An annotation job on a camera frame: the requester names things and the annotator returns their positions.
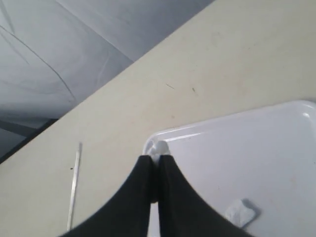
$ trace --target white tray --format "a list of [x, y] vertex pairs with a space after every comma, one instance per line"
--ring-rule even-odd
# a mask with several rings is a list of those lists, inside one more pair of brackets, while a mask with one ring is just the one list
[[[294, 101], [158, 132], [198, 194], [222, 215], [246, 198], [256, 237], [316, 236], [316, 104]], [[152, 206], [149, 236], [159, 236]]]

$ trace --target beige table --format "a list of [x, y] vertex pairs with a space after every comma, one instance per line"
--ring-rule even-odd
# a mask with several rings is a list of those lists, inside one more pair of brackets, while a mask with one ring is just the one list
[[217, 0], [0, 165], [0, 235], [66, 230], [119, 188], [161, 129], [295, 99], [316, 100], [314, 0]]

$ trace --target metal rod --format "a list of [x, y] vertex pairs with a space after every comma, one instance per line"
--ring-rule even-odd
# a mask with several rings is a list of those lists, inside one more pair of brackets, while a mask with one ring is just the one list
[[72, 184], [72, 187], [71, 187], [70, 206], [69, 206], [68, 222], [67, 222], [67, 231], [70, 231], [72, 229], [72, 227], [73, 227], [74, 206], [75, 206], [75, 199], [76, 199], [76, 188], [77, 188], [77, 182], [78, 182], [78, 174], [79, 174], [81, 153], [82, 153], [82, 143], [79, 143], [79, 149], [76, 152], [76, 161], [75, 161], [75, 167], [74, 167], [73, 184]]

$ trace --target table surface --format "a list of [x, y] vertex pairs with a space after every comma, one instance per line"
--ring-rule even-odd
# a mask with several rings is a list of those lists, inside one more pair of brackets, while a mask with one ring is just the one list
[[0, 233], [66, 230], [124, 182], [146, 139], [191, 122], [296, 99], [316, 101], [313, 0], [217, 0], [0, 165]]

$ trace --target black object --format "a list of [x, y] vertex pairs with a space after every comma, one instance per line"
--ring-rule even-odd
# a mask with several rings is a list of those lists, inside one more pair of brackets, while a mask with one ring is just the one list
[[118, 192], [63, 237], [146, 237], [156, 200], [161, 237], [250, 237], [194, 191], [172, 156], [161, 156], [158, 166], [140, 156]]

